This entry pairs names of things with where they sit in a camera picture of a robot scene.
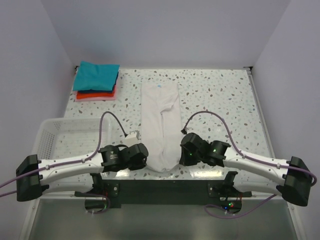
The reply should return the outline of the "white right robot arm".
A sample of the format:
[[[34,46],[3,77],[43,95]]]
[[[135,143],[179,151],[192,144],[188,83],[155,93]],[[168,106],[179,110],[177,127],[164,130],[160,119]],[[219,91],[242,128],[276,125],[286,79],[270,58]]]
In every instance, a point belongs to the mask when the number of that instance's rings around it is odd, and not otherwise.
[[[265,178],[265,181],[240,179],[233,175],[225,177],[226,185],[240,193],[269,193],[300,207],[308,205],[310,190],[316,178],[301,158],[293,156],[285,160],[264,157],[240,150],[234,143],[219,140],[207,142],[196,133],[188,133],[186,130],[182,133],[181,165],[194,166],[203,162],[212,167],[246,171]]]

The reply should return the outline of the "white t-shirt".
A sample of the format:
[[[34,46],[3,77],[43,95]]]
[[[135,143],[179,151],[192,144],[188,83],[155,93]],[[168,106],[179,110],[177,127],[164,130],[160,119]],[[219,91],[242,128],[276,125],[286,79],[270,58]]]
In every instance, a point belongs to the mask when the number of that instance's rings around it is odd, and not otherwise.
[[[182,118],[176,83],[141,86],[141,141],[148,150],[147,166],[167,172],[181,158]]]

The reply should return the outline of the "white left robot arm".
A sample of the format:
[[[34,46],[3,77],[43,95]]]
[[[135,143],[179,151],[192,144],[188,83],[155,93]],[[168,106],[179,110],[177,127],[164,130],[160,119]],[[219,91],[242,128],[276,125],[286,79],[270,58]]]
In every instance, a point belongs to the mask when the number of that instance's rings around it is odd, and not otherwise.
[[[51,190],[55,181],[83,174],[130,171],[146,167],[149,152],[143,143],[106,145],[87,155],[63,159],[27,156],[16,169],[16,200],[27,202]]]

